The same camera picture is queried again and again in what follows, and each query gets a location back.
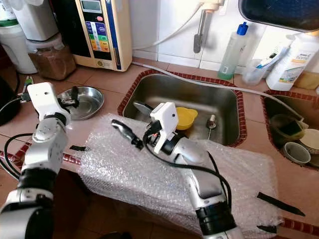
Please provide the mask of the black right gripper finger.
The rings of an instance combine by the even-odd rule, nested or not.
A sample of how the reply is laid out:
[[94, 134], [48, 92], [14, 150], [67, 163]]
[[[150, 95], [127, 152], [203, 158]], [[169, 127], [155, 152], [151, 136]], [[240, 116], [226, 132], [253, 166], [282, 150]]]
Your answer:
[[150, 115], [151, 112], [154, 110], [154, 108], [151, 107], [150, 105], [144, 102], [139, 102], [139, 101], [134, 102], [134, 107], [144, 115]]
[[135, 148], [137, 148], [137, 149], [144, 148], [144, 144], [141, 141], [141, 139], [139, 139], [139, 137], [137, 137], [137, 135], [134, 134], [132, 129], [129, 128], [127, 125], [125, 125], [124, 123], [122, 123], [121, 121], [119, 121], [117, 119], [112, 119], [111, 126], [113, 128], [115, 128], [116, 130], [118, 130], [120, 132], [120, 134], [123, 135], [123, 137], [125, 137], [125, 139], [127, 139], [127, 141], [131, 145], [133, 145]]

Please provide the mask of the yellow sponge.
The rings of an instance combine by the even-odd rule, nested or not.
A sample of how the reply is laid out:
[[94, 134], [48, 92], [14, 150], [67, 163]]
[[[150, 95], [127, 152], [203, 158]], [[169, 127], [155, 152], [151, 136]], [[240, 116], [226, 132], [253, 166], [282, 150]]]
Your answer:
[[294, 87], [315, 90], [319, 87], [319, 73], [303, 71], [294, 82]]

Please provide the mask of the olive green plastic pot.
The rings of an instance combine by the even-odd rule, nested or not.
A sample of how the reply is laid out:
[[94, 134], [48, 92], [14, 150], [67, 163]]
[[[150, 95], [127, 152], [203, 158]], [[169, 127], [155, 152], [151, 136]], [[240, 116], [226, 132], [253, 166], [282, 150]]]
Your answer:
[[269, 125], [273, 141], [278, 145], [284, 145], [305, 136], [305, 128], [292, 116], [277, 114], [269, 119]]

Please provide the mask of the white labelled bottle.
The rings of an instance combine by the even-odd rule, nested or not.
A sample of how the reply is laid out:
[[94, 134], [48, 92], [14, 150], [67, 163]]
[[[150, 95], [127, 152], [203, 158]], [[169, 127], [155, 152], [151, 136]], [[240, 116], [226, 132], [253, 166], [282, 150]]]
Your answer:
[[0, 0], [0, 21], [16, 20], [12, 7], [6, 3], [6, 0]]

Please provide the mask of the dark blue tray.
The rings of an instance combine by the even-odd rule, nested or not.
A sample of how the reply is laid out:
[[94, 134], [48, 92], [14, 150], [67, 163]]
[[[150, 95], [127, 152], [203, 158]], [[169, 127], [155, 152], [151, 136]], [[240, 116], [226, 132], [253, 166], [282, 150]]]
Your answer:
[[319, 0], [238, 0], [238, 7], [251, 22], [299, 32], [319, 30]]

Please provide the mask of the small white ceramic cup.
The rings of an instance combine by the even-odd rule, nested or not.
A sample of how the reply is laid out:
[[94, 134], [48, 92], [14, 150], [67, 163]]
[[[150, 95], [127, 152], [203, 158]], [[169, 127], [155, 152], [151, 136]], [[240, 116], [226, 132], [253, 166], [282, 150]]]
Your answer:
[[284, 157], [301, 166], [306, 165], [312, 159], [309, 151], [296, 142], [285, 143], [281, 151]]

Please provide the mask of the blue white toothbrush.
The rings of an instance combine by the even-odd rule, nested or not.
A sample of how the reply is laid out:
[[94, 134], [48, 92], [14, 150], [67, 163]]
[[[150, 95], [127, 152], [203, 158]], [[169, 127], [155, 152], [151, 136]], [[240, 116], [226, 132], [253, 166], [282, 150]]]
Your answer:
[[269, 57], [262, 60], [257, 65], [257, 69], [269, 68], [269, 66], [277, 62], [287, 52], [287, 50], [289, 50], [289, 46], [281, 46], [279, 48], [276, 48], [274, 52], [271, 55], [269, 55]]

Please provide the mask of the clear jar of brown powder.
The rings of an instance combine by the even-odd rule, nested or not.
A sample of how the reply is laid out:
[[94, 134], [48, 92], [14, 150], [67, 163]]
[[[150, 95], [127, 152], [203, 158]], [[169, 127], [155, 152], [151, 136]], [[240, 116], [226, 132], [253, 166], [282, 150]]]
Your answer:
[[73, 54], [60, 33], [46, 41], [26, 41], [29, 57], [42, 77], [65, 80], [76, 70]]

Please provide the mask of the white detergent bottle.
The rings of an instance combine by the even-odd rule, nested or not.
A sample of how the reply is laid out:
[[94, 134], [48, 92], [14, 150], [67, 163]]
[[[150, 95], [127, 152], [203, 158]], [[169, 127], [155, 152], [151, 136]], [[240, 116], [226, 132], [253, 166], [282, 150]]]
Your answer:
[[288, 35], [289, 49], [265, 79], [271, 90], [289, 91], [306, 66], [319, 52], [319, 30]]

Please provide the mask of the grey plastic container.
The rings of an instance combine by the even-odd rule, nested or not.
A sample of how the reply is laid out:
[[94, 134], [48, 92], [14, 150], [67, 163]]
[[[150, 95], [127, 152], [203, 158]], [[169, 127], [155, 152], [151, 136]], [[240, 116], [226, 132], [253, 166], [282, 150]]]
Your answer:
[[59, 33], [48, 0], [8, 0], [26, 39], [47, 41]]

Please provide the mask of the white jar with green lid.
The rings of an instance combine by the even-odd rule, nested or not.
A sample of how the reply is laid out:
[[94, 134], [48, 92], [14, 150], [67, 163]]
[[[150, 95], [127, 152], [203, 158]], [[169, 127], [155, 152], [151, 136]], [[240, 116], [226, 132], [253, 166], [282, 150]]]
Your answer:
[[29, 57], [26, 37], [17, 20], [0, 21], [0, 44], [10, 58], [14, 68], [22, 74], [38, 73]]

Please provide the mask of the clear plastic cup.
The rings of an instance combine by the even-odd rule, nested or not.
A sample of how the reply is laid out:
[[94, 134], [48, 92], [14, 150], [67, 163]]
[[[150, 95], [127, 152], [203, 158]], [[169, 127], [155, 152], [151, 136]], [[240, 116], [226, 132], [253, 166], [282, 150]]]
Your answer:
[[268, 73], [267, 67], [258, 68], [264, 59], [252, 59], [246, 65], [242, 73], [242, 82], [249, 86], [256, 86], [260, 84], [262, 78]]

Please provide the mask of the yellow plastic bowl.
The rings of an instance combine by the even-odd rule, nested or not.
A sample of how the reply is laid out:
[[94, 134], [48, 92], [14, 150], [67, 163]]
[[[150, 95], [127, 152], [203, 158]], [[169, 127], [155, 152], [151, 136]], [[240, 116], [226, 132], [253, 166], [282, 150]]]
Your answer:
[[176, 110], [178, 116], [177, 130], [189, 129], [193, 125], [194, 119], [198, 116], [198, 111], [184, 107], [176, 107]]

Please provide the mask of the large stainless steel sink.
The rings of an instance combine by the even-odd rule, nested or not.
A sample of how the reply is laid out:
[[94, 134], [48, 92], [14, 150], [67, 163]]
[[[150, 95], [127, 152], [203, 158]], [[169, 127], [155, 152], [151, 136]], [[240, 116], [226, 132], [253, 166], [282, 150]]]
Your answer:
[[217, 127], [211, 141], [225, 146], [238, 146], [248, 136], [242, 93], [230, 89], [198, 86], [168, 75], [147, 71], [138, 75], [118, 107], [118, 114], [126, 118], [149, 122], [150, 117], [134, 107], [134, 102], [156, 107], [174, 102], [178, 107], [194, 109], [198, 116], [194, 124], [182, 134], [191, 139], [207, 139], [206, 122], [216, 116]]

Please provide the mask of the long black tape strip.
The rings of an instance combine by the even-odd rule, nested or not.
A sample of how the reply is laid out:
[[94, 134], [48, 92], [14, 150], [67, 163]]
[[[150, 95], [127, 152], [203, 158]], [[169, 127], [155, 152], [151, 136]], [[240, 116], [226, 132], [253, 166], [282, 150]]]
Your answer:
[[292, 214], [295, 214], [297, 216], [303, 216], [305, 217], [305, 213], [303, 213], [300, 209], [297, 209], [297, 207], [294, 207], [292, 205], [289, 205], [283, 201], [280, 201], [274, 197], [271, 197], [267, 194], [264, 194], [264, 193], [258, 193], [257, 194], [257, 198], [260, 199], [260, 200], [264, 200], [266, 201], [267, 203], [275, 206], [275, 207], [278, 207], [278, 209], [281, 209], [281, 210], [285, 210], [286, 212], [289, 212], [289, 213], [292, 213]]

